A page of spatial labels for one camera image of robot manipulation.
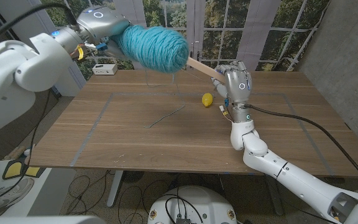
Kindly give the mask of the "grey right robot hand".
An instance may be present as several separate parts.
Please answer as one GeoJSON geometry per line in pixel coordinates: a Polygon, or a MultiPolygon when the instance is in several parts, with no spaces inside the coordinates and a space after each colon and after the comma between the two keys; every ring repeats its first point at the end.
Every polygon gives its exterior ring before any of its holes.
{"type": "Polygon", "coordinates": [[[242,61],[233,61],[228,65],[218,65],[215,71],[224,75],[225,83],[212,78],[218,93],[229,100],[231,116],[234,123],[245,123],[251,120],[248,102],[252,90],[252,77],[242,61]]]}

